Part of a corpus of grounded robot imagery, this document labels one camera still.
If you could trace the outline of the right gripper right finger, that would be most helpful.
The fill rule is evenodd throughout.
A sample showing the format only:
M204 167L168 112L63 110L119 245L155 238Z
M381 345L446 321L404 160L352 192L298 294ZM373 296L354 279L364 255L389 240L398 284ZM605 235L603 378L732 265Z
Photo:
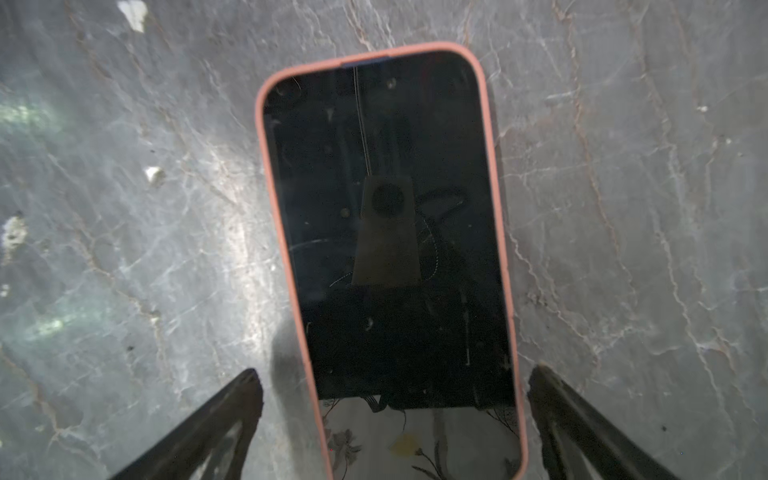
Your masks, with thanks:
M527 394L551 479L674 479L546 365L531 372Z

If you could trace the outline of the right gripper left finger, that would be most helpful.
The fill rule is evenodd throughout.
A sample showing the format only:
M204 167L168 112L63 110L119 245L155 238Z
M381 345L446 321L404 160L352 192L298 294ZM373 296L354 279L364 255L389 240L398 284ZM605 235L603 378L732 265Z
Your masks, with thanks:
M264 407L258 373L243 370L116 479L240 479Z

